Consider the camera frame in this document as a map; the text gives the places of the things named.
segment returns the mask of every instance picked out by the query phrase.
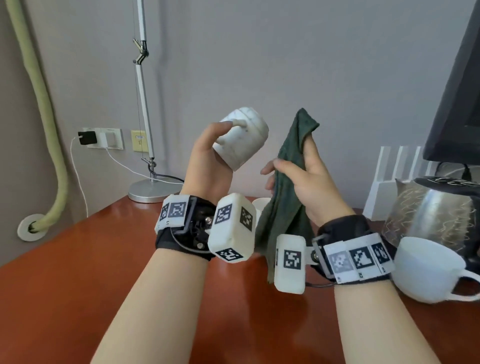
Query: wooden table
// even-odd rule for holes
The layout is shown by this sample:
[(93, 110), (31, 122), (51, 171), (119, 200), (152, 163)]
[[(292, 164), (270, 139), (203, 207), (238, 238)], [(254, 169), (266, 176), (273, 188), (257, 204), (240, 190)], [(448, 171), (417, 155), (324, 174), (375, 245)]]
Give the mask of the wooden table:
[[(0, 363), (88, 363), (154, 252), (160, 208), (125, 197), (1, 267)], [(260, 256), (210, 262), (191, 363), (344, 363), (333, 289), (281, 293), (266, 273)], [(480, 304), (402, 299), (442, 363), (480, 362)]]

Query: gray wall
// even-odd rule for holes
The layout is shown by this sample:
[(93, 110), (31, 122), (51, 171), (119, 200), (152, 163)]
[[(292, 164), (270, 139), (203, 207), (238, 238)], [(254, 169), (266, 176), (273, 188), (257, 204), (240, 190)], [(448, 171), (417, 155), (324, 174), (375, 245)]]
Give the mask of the gray wall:
[[(167, 141), (163, 171), (183, 176), (201, 130), (252, 106), (270, 137), (236, 173), (232, 190), (265, 195), (258, 171), (304, 107), (321, 125), (314, 138), (341, 192), (362, 207), (380, 146), (424, 144), (473, 4), (145, 0), (146, 86), (156, 149)], [(64, 142), (83, 126), (137, 129), (132, 2), (28, 5)], [(76, 155), (93, 210), (136, 180), (104, 151), (77, 147)], [(138, 154), (115, 155), (145, 171)]]
[(46, 213), (55, 199), (57, 179), (43, 136), (42, 121), (18, 43), (0, 3), (0, 266), (53, 237), (72, 223), (69, 211), (48, 235), (34, 243), (18, 239), (19, 222)]

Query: forearm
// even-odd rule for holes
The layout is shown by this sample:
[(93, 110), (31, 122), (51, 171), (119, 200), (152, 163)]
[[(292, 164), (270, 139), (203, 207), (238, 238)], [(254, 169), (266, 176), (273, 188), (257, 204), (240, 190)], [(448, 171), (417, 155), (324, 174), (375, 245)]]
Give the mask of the forearm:
[(438, 364), (389, 280), (335, 287), (347, 364)]
[(92, 363), (188, 363), (207, 265), (197, 256), (157, 249)]

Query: dark green cloth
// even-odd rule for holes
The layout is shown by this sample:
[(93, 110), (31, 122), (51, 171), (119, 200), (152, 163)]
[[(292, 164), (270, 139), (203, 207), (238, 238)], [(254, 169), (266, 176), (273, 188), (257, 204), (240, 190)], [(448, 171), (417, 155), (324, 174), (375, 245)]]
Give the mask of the dark green cloth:
[[(305, 169), (303, 142), (318, 125), (305, 109), (300, 109), (280, 148), (278, 158), (289, 160)], [(285, 174), (276, 170), (274, 195), (265, 206), (255, 231), (255, 251), (267, 259), (269, 283), (273, 283), (276, 238), (280, 234), (303, 236), (307, 245), (311, 245), (314, 238), (305, 206), (297, 198), (292, 181)]]

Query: electrical outlet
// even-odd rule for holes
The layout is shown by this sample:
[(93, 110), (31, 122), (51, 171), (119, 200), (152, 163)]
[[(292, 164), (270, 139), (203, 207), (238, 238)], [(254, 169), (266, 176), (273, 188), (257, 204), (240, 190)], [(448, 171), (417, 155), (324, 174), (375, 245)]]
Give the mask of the electrical outlet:
[[(123, 138), (121, 135), (121, 129), (112, 129), (112, 128), (83, 128), (84, 132), (94, 131), (96, 133), (97, 140), (100, 140), (98, 133), (114, 133), (115, 134), (115, 146), (108, 147), (109, 149), (123, 149)], [(97, 144), (90, 144), (88, 148), (101, 148), (104, 147)]]
[(134, 152), (148, 153), (147, 134), (145, 130), (131, 130)]

